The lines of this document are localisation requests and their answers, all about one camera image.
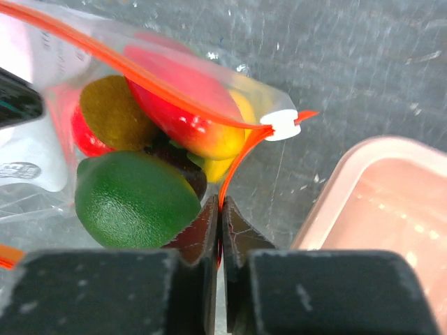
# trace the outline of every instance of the fake fruit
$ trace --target fake fruit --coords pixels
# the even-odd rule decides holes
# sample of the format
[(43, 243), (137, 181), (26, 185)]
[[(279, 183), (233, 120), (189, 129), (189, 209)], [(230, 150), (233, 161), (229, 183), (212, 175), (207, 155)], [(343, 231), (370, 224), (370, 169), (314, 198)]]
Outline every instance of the fake fruit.
[[(245, 98), (245, 96), (236, 90), (229, 90), (228, 92), (239, 108), (244, 121), (254, 123), (256, 121), (256, 118), (254, 116), (253, 107)], [(249, 137), (250, 132), (251, 129), (245, 129), (245, 140), (247, 140), (247, 138)], [(205, 171), (208, 182), (217, 183), (218, 181), (220, 181), (224, 177), (225, 173), (228, 171), (231, 163), (234, 160), (235, 157), (231, 157), (221, 161), (205, 159), (205, 162), (201, 165), (201, 167), (203, 171)]]
[(186, 179), (162, 160), (114, 151), (81, 161), (75, 209), (103, 246), (158, 248), (190, 224), (200, 202)]
[(191, 185), (199, 200), (203, 199), (207, 190), (207, 177), (203, 170), (188, 159), (187, 151), (169, 143), (145, 148), (145, 151), (174, 167)]
[(126, 80), (110, 75), (89, 83), (80, 94), (82, 116), (92, 133), (116, 150), (141, 150), (158, 128), (136, 103)]
[[(189, 66), (188, 61), (196, 61), (191, 56), (178, 53), (176, 56), (184, 59), (173, 61), (168, 55), (132, 45), (126, 46), (123, 53), (188, 97), (224, 110), (235, 119), (241, 118), (237, 105), (221, 83)], [(127, 81), (133, 96), (149, 118), (188, 151), (214, 160), (231, 158), (240, 153), (244, 145), (244, 129), (224, 126), (192, 115), (136, 83)]]
[(114, 151), (92, 133), (85, 123), (84, 117), (82, 117), (79, 105), (76, 106), (71, 117), (71, 128), (73, 130), (73, 140), (85, 156), (96, 157)]

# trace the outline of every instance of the plastic fruit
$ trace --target plastic fruit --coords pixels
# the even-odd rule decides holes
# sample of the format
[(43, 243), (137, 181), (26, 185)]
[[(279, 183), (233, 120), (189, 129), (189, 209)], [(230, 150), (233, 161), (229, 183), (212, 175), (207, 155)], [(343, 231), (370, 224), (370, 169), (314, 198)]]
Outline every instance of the plastic fruit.
[[(143, 66), (166, 84), (207, 105), (218, 105), (227, 115), (240, 112), (220, 82), (158, 52), (128, 45), (124, 56)], [(129, 88), (149, 118), (170, 138), (203, 158), (223, 160), (238, 155), (244, 145), (244, 129), (217, 124), (192, 115), (128, 80)]]
[[(228, 91), (235, 101), (242, 118), (247, 122), (254, 123), (256, 118), (254, 116), (253, 107), (250, 102), (245, 98), (243, 94), (238, 91), (230, 90)], [(250, 135), (251, 130), (245, 129), (245, 139)], [(201, 165), (203, 171), (207, 176), (207, 180), (210, 183), (217, 183), (225, 176), (226, 172), (231, 166), (231, 163), (235, 160), (235, 157), (224, 159), (221, 161), (216, 161), (212, 159), (205, 159), (205, 162)]]
[(79, 105), (92, 133), (116, 150), (141, 150), (158, 133), (121, 75), (90, 82), (80, 94)]
[(141, 151), (114, 151), (81, 161), (75, 209), (103, 246), (159, 248), (190, 224), (200, 202), (169, 164)]

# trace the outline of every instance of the clear plastic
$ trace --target clear plastic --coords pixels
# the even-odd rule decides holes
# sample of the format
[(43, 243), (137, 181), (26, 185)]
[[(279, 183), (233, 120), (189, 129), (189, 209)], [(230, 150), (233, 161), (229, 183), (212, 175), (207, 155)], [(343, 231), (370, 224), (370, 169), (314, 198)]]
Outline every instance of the clear plastic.
[[(73, 120), (79, 118), (84, 88), (107, 76), (124, 76), (145, 114), (201, 159), (209, 175), (219, 166), (209, 180), (226, 178), (221, 200), (235, 169), (256, 144), (283, 128), (292, 134), (316, 114), (298, 114), (287, 94), (250, 78), (246, 67), (226, 68), (210, 61), (209, 53), (151, 31), (37, 1), (0, 0), (0, 9), (0, 42), (7, 50), (0, 66), (30, 82), (45, 101), (44, 126), (34, 122), (29, 124), (34, 133), (21, 126), (13, 133), (25, 144), (39, 144), (30, 145), (33, 153), (24, 161), (33, 156), (39, 164), (49, 162), (42, 169), (45, 183), (30, 181), (19, 197), (17, 187), (0, 188), (6, 194), (11, 190), (0, 210), (17, 204), (17, 211), (0, 212), (0, 222), (73, 214), (76, 167), (84, 158), (77, 141), (88, 132)], [(11, 146), (10, 134), (11, 129), (0, 130), (1, 150)]]

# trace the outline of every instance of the orange zipper seal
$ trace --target orange zipper seal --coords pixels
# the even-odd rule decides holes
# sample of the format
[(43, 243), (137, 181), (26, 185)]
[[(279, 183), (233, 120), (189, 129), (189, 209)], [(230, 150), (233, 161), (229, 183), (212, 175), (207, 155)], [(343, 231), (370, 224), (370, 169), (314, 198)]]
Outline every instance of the orange zipper seal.
[[(298, 118), (294, 121), (294, 123), (297, 126), (304, 120), (310, 119), (311, 117), (314, 117), (317, 114), (318, 114), (318, 112), (315, 112), (313, 110), (303, 110), (298, 113)], [(274, 130), (272, 127), (266, 128), (266, 129), (255, 129), (250, 133), (241, 152), (239, 153), (239, 155), (236, 157), (236, 159), (231, 164), (230, 170), (228, 171), (225, 181), (223, 182), (222, 187), (219, 190), (219, 210), (220, 211), (222, 210), (222, 207), (224, 206), (225, 195), (226, 195), (226, 191), (228, 190), (228, 187), (230, 186), (230, 181), (233, 178), (234, 174), (236, 173), (236, 170), (239, 167), (240, 163), (242, 163), (244, 158), (250, 153), (251, 150), (253, 150), (259, 143), (261, 143), (267, 137), (272, 136), (273, 133), (274, 133)]]
[(79, 47), (103, 63), (109, 65), (111, 68), (114, 68), (116, 71), (122, 73), (125, 77), (140, 85), (144, 89), (191, 113), (192, 115), (197, 115), (218, 124), (232, 126), (235, 128), (265, 129), (270, 127), (269, 125), (246, 124), (243, 121), (227, 119), (223, 116), (219, 116), (213, 110), (201, 104), (200, 101), (190, 99), (181, 92), (176, 92), (176, 90), (169, 84), (166, 84), (162, 80), (158, 79), (149, 71), (128, 60), (115, 50), (47, 14), (5, 0), (0, 0), (0, 13), (7, 14), (11, 17), (22, 20), (23, 22), (32, 24), (39, 29), (48, 31), (49, 33), (71, 43), (72, 45)]
[(12, 270), (23, 256), (23, 251), (0, 244), (0, 267)]

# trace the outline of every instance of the white label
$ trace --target white label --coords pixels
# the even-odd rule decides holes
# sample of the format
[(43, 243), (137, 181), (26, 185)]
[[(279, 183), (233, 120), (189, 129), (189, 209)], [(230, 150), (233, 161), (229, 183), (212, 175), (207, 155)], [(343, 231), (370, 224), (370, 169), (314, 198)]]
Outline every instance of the white label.
[(0, 164), (0, 178), (35, 179), (42, 169), (33, 163), (11, 162)]
[[(90, 36), (102, 17), (61, 6), (21, 2)], [(13, 17), (0, 14), (0, 67), (37, 89), (60, 84), (87, 70), (91, 55), (70, 43)]]

